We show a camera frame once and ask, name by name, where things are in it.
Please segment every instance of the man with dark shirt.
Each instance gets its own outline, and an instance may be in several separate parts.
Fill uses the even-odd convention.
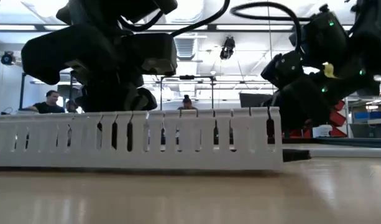
[[[34,110],[40,114],[45,113],[64,113],[65,109],[57,105],[59,93],[55,90],[50,90],[46,94],[47,100],[42,103],[36,103],[30,106],[29,109]]]

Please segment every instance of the wooden table surface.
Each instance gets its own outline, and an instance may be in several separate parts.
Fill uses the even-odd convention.
[[[247,177],[0,172],[0,224],[381,224],[381,159]]]

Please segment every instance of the ceiling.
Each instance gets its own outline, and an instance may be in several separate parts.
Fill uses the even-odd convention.
[[[152,32],[169,32],[181,23],[194,23],[216,13],[223,4],[223,0],[177,0],[179,8],[171,14],[161,18],[157,25],[150,30]],[[231,7],[250,2],[250,0],[231,0]],[[318,8],[327,3],[330,10],[334,11],[344,26],[351,26],[354,16],[350,8],[355,0],[344,3],[341,0],[276,0],[291,8],[299,17],[308,17],[318,12]],[[57,9],[67,3],[67,0],[1,0],[0,3],[0,54],[5,50],[16,51],[20,56],[20,50],[28,40],[44,35],[50,30],[62,28],[64,25],[54,16]],[[248,10],[248,13],[261,16],[286,16],[284,13],[273,8],[257,8]],[[153,15],[141,22],[147,22]],[[211,75],[216,79],[231,83],[219,84],[215,89],[228,90],[253,90],[259,93],[272,93],[272,86],[260,77],[270,59],[279,53],[292,50],[288,36],[290,35],[291,22],[276,21],[252,21],[232,16],[225,13],[221,18],[214,21],[216,26],[209,26],[208,30],[198,30],[198,38],[190,39],[181,36],[176,40],[178,56],[185,59],[179,61],[178,75]],[[219,53],[227,36],[232,36],[236,41],[234,55],[229,60],[221,60]],[[248,85],[238,84],[239,81],[253,81]],[[150,88],[155,77],[145,76],[146,83]],[[189,91],[204,90],[210,88],[202,84],[188,84],[194,88]],[[178,84],[172,81],[167,88],[180,89]]]

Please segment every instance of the security camera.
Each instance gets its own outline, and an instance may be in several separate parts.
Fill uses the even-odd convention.
[[[11,52],[11,51],[4,52],[4,55],[1,57],[1,63],[3,65],[14,65],[16,63],[14,52]]]
[[[233,50],[235,47],[236,47],[236,43],[235,43],[233,37],[226,37],[226,40],[222,46],[220,58],[222,60],[227,60],[227,59],[231,58],[233,55],[233,52],[234,52]]]

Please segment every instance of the person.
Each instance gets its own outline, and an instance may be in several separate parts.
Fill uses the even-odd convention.
[[[69,113],[77,113],[78,106],[73,100],[66,102],[66,110]]]
[[[36,103],[33,106],[28,107],[32,111],[36,111],[40,114],[46,113],[64,113],[65,109],[61,106],[57,105],[57,101],[59,99],[59,93],[55,90],[50,90],[45,95],[47,100],[42,103]]]
[[[192,105],[189,95],[185,95],[182,103],[183,106],[178,107],[178,110],[197,110],[197,108]]]

